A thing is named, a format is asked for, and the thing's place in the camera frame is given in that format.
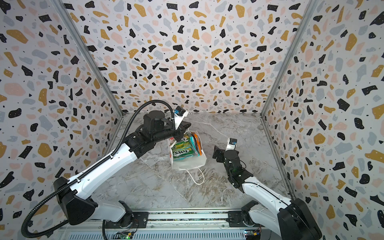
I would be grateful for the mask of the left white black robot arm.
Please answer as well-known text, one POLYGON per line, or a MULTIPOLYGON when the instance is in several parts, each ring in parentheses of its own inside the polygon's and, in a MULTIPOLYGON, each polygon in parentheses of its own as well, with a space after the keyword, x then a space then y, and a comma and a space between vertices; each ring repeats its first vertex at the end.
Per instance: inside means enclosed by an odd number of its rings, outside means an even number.
POLYGON ((144 115, 144 122, 135 132, 123 138, 123 144, 116 148, 117 153, 110 159, 104 157, 90 168, 65 180, 60 177, 54 182, 55 190, 75 183, 57 196, 70 225, 79 225, 87 220, 105 220, 116 223, 121 228, 134 223, 134 214, 128 205, 102 202, 92 198, 92 193, 120 169, 152 150, 156 143, 174 138, 181 140, 191 126, 184 121, 188 111, 177 107, 174 122, 165 118, 161 111, 151 111, 144 115))

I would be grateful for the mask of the white paper gift bag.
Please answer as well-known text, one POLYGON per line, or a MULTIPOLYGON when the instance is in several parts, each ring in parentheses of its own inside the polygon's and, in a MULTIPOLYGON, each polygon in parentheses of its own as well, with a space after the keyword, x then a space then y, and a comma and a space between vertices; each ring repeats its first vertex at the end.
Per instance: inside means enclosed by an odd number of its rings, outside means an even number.
MULTIPOLYGON (((192 135, 192 132, 195 132, 198 134, 198 132, 196 132, 196 131, 187 131, 185 134, 190 133, 192 135)), ((174 140, 173 138, 168 139, 168 149, 169 149, 169 155, 170 155, 170 161, 171 161, 172 168, 174 170, 187 172, 196 185, 198 185, 198 186, 202 185, 205 182, 205 175, 204 175, 203 171, 201 170, 201 167, 203 167, 207 161, 207 157, 205 155, 204 150, 203 150, 202 156, 199 156, 199 154, 198 154, 198 156, 196 156, 196 157, 186 158, 186 159, 181 160, 181 161, 174 161, 171 147, 176 142, 178 142, 178 141, 174 140), (201 178, 199 180, 195 180, 195 178, 191 174, 192 170, 198 170, 200 172, 201 178)))

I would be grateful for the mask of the teal Fox's candy packet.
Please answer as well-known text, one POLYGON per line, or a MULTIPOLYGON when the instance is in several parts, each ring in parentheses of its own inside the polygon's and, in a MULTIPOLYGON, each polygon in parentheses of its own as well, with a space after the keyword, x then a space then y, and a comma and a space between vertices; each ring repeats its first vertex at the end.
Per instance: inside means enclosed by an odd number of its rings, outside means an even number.
POLYGON ((187 133, 183 136, 180 142, 176 142, 172 147, 174 161, 181 161, 186 158, 198 156, 194 137, 187 133))

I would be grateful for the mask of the orange Fox's fruits candy packet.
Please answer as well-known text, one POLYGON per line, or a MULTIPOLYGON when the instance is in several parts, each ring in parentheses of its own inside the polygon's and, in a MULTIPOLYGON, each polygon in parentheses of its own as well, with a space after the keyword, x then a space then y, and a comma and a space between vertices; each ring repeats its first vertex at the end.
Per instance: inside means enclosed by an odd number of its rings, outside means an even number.
POLYGON ((202 149, 202 144, 201 144, 200 137, 195 132, 192 132, 192 135, 194 137, 196 149, 197 149, 197 151, 199 153, 199 156, 202 156, 203 155, 203 149, 202 149))

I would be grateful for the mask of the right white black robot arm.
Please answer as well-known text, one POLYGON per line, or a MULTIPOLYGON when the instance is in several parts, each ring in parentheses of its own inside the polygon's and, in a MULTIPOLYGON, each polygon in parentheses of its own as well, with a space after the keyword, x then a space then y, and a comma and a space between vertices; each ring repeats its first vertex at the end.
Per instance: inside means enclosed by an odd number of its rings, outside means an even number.
POLYGON ((215 146, 213 159, 223 163, 230 184, 254 200, 242 207, 241 222, 267 227, 283 240, 319 240, 323 234, 307 204, 284 197, 242 166, 239 152, 215 146))

